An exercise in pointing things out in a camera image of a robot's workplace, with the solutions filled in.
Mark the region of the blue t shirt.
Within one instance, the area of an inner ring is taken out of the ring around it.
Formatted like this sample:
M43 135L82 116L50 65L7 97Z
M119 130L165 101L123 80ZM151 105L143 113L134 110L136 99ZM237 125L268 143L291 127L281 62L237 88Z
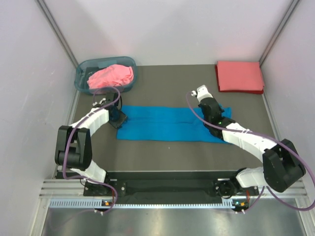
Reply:
M123 106L122 111L128 119L117 131L118 140L226 143L211 135L189 108Z

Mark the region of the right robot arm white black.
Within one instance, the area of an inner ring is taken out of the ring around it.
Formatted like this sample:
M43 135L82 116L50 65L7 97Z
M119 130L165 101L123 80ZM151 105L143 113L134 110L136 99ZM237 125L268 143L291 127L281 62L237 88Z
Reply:
M250 134L239 123L223 115L224 110L216 99L205 97L198 101L206 121L204 126L211 135L238 146L262 163L259 168L238 171L235 179L229 183L234 194L240 195L252 186L268 186L282 193L306 174L301 161L283 147L297 152L291 141L284 139L277 144L267 138Z

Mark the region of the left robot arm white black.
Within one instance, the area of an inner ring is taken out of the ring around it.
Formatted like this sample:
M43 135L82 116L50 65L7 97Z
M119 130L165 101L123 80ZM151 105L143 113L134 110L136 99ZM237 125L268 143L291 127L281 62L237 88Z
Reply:
M112 184L106 180L107 172L93 161L92 135L105 124L120 129L126 121L120 94L107 94L99 102L94 102L80 120L58 129L55 163L95 182L94 188L99 194L108 194Z

